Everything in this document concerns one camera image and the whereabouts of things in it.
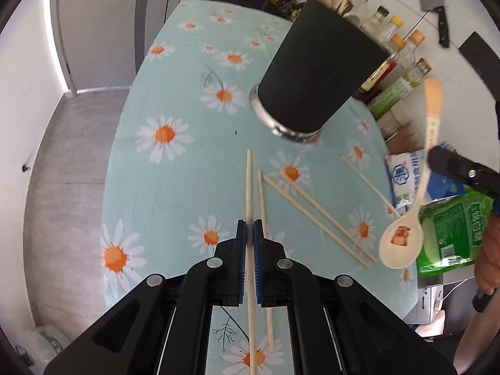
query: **beige plastic spoon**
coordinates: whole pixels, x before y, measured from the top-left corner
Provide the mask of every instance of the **beige plastic spoon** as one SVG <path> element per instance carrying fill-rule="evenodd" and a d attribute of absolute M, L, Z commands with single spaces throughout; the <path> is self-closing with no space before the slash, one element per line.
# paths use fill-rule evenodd
<path fill-rule="evenodd" d="M 423 85 L 426 91 L 426 158 L 423 161 L 417 194 L 410 211 L 387 227 L 378 246 L 378 254 L 382 263 L 393 269 L 401 269 L 410 265 L 417 259 L 423 245 L 423 231 L 418 214 L 431 177 L 431 171 L 427 165 L 427 153 L 438 143 L 443 105 L 443 94 L 439 82 L 426 79 Z"/>

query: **black tumbler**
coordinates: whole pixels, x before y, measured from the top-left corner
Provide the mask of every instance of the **black tumbler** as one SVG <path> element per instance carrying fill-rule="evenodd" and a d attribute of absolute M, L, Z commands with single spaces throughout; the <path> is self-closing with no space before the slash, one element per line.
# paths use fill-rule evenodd
<path fill-rule="evenodd" d="M 335 11 L 307 0 L 250 104 L 275 135 L 313 141 L 388 56 Z"/>

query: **gray floor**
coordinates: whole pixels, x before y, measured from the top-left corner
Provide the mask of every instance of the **gray floor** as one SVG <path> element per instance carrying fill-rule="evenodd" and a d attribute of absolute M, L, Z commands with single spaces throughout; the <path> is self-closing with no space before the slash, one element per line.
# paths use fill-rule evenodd
<path fill-rule="evenodd" d="M 61 103 L 43 138 L 24 219 L 24 269 L 37 323 L 76 338 L 105 311 L 101 202 L 128 91 Z"/>

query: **light blue tablecloth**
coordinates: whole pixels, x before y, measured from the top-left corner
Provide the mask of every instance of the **light blue tablecloth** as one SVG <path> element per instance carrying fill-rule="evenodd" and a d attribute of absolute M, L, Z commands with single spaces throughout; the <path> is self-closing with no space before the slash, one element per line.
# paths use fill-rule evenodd
<path fill-rule="evenodd" d="M 188 1 L 159 33 L 128 96 L 109 161 L 101 240 L 108 306 L 148 274 L 184 274 L 213 255 L 218 241 L 234 237 L 245 214 L 247 148 L 256 169 L 280 181 L 277 172 L 284 168 L 378 253 L 392 216 L 340 159 L 351 158 L 391 197 L 387 149 L 366 107 L 350 99 L 319 141 L 307 145 L 273 136 L 249 107 L 250 89 L 290 26 L 259 11 Z M 414 265 L 365 269 L 269 186 L 264 191 L 268 237 L 280 241 L 288 256 L 318 275 L 352 275 L 400 317 L 415 305 Z M 275 309 L 273 316 L 277 340 L 270 353 L 265 313 L 258 309 L 259 372 L 290 374 L 286 310 Z M 246 308 L 214 308 L 212 326 L 207 374 L 248 374 Z"/>

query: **person's arm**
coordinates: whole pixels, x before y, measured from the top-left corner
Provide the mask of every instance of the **person's arm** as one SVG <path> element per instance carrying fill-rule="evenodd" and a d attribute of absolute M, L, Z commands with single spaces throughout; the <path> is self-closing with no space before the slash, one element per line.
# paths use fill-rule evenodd
<path fill-rule="evenodd" d="M 482 234 L 474 276 L 484 293 L 500 288 L 500 217 L 490 214 Z M 453 365 L 458 374 L 467 372 L 481 357 L 500 329 L 500 297 L 495 296 L 484 313 L 476 313 L 458 345 Z"/>

